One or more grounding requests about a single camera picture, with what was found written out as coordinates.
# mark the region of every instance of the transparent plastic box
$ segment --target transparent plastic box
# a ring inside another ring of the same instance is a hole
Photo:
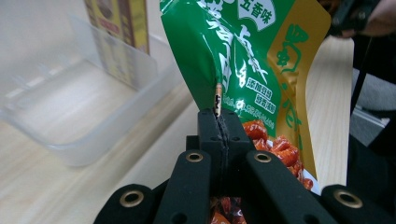
[[[55,153],[66,164],[89,164],[110,149],[181,82],[169,46],[150,36],[150,56],[78,17],[74,37],[0,69],[0,119]],[[103,67],[96,35],[131,51],[134,87]]]

